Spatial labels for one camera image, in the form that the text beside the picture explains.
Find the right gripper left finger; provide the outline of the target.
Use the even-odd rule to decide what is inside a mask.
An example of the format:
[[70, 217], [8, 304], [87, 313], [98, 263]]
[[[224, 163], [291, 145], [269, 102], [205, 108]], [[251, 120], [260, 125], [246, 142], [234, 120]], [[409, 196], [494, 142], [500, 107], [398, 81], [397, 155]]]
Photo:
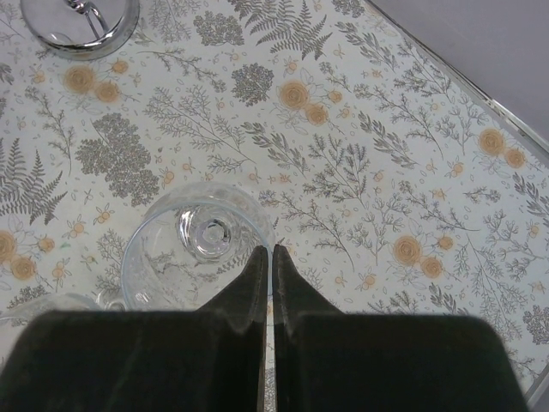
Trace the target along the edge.
[[268, 252], [192, 312], [51, 311], [1, 374], [4, 411], [260, 411]]

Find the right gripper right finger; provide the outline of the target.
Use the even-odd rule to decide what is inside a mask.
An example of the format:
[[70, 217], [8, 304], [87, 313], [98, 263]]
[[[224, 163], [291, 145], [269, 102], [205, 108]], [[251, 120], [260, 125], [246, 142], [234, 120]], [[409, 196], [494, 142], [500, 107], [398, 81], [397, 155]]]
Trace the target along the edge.
[[280, 411], [524, 411], [498, 334], [451, 315], [344, 313], [273, 254]]

